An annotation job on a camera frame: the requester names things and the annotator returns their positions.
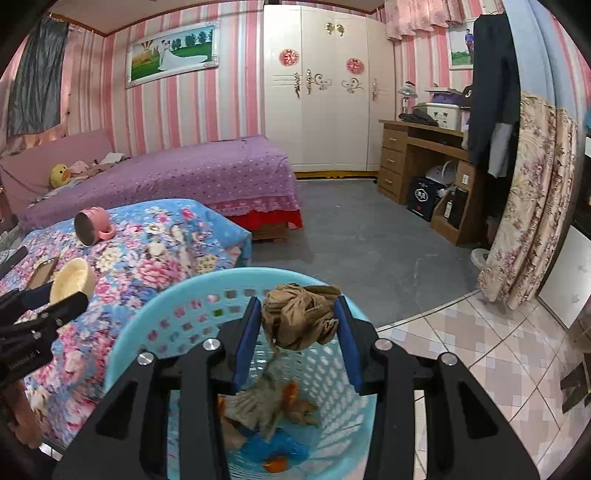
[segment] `wedding photo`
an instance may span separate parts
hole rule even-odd
[[[178,73],[217,67],[219,22],[175,28],[129,46],[127,87]]]

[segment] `phone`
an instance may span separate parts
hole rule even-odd
[[[56,269],[57,263],[60,257],[53,257],[49,260],[37,265],[37,268],[31,275],[29,282],[27,283],[26,290],[34,290],[42,285],[45,285],[51,278],[51,274]]]

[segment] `wooden trim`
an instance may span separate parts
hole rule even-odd
[[[414,124],[411,122],[400,122],[398,120],[380,120],[381,124],[384,124],[384,128],[390,130],[399,130],[393,127],[404,127],[404,128],[420,128],[422,130],[430,130],[431,132],[439,132],[441,134],[455,135],[456,137],[462,137],[464,134],[459,130],[451,130],[450,128],[432,127],[431,125]]]
[[[100,35],[101,37],[106,38],[106,37],[110,37],[111,35],[115,35],[117,32],[125,30],[126,28],[133,27],[134,25],[137,25],[138,23],[146,22],[148,20],[152,20],[153,18],[157,18],[162,15],[172,14],[172,13],[178,12],[180,10],[185,10],[187,8],[202,7],[203,5],[211,5],[211,4],[223,4],[223,3],[235,2],[235,1],[236,0],[209,0],[207,2],[202,2],[200,4],[191,4],[191,5],[185,5],[183,7],[172,8],[170,10],[165,10],[164,12],[160,12],[158,14],[150,15],[149,17],[140,18],[139,20],[136,20],[136,21],[131,22],[127,25],[124,25],[123,27],[119,27],[113,31],[108,32],[108,33],[105,33],[101,30],[97,30],[96,28],[93,28],[93,27],[86,25],[82,22],[78,22],[78,20],[74,20],[73,18],[65,17],[64,15],[51,13],[50,16],[53,18],[58,18],[58,19],[63,20],[65,22],[71,23],[73,25],[77,25],[78,27],[82,27],[85,30],[91,31],[92,33],[95,33],[97,35]],[[352,11],[359,12],[359,13],[362,13],[365,15],[373,15],[374,13],[376,13],[378,11],[379,8],[381,8],[381,7],[378,7],[374,11],[368,12],[367,10],[362,10],[360,8],[348,7],[346,5],[339,5],[339,4],[334,4],[331,2],[319,2],[319,1],[314,2],[312,0],[310,0],[310,1],[300,0],[300,1],[303,3],[307,3],[307,4],[322,4],[322,5],[328,5],[330,7],[346,8],[347,10],[352,10]]]
[[[150,15],[149,17],[141,18],[140,20],[136,20],[135,22],[131,22],[127,25],[124,25],[123,27],[119,27],[116,30],[113,30],[112,32],[107,33],[107,36],[110,37],[111,35],[115,35],[117,32],[120,32],[121,30],[125,30],[126,28],[129,28],[129,27],[133,27],[134,25],[137,25],[138,23],[152,20],[153,18],[161,17],[162,15],[172,14],[172,13],[178,12],[180,10],[186,10],[187,8],[202,7],[203,5],[211,5],[211,4],[224,4],[227,2],[235,2],[235,1],[236,0],[210,0],[207,2],[202,2],[200,4],[185,5],[184,7],[173,8],[171,10],[166,10],[164,12],[160,12],[159,14]]]
[[[60,15],[60,14],[55,14],[55,13],[50,13],[49,16],[51,18],[57,18],[58,20],[62,20],[64,22],[68,22],[72,25],[77,25],[78,27],[82,27],[85,30],[91,31],[92,33],[96,33],[97,35],[100,35],[101,37],[108,37],[109,34],[105,33],[105,32],[101,32],[100,30],[97,30],[95,28],[92,28],[89,25],[86,25],[82,22],[78,22],[78,20],[74,20],[73,18],[68,18],[68,17],[64,17],[64,15]]]
[[[296,171],[297,179],[345,179],[355,177],[378,176],[376,171],[345,171],[345,170],[327,170],[327,171]]]
[[[443,153],[444,155],[448,155],[450,157],[468,161],[468,152],[461,148],[450,147],[449,145],[443,145],[441,143],[414,137],[408,137],[408,145],[415,145],[416,147],[426,148],[428,150]]]
[[[370,15],[373,15],[373,14],[376,14],[376,13],[378,13],[378,10],[379,10],[380,8],[384,8],[384,9],[385,9],[385,8],[386,8],[386,4],[383,4],[381,7],[377,7],[375,10],[371,11],[369,14],[370,14]]]
[[[359,12],[360,14],[365,14],[365,15],[371,15],[371,12],[368,12],[367,10],[362,10],[361,8],[355,8],[355,7],[349,7],[347,5],[342,5],[342,4],[334,4],[332,2],[319,2],[319,1],[313,1],[313,0],[297,0],[299,2],[305,3],[305,4],[322,4],[322,5],[328,5],[329,7],[338,7],[338,8],[346,8],[347,10],[353,10],[354,12]]]

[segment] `pink cup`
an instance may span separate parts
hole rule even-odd
[[[111,240],[115,236],[115,226],[111,224],[109,212],[101,207],[92,207],[78,212],[74,217],[76,236],[87,247],[99,240]]]

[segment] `orange object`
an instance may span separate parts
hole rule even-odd
[[[281,397],[281,404],[283,408],[287,408],[297,398],[298,385],[292,380],[283,389],[283,396]]]
[[[223,397],[217,398],[217,410],[221,417],[226,414],[226,399]]]
[[[287,458],[283,456],[271,457],[262,463],[269,473],[281,473],[287,470]]]

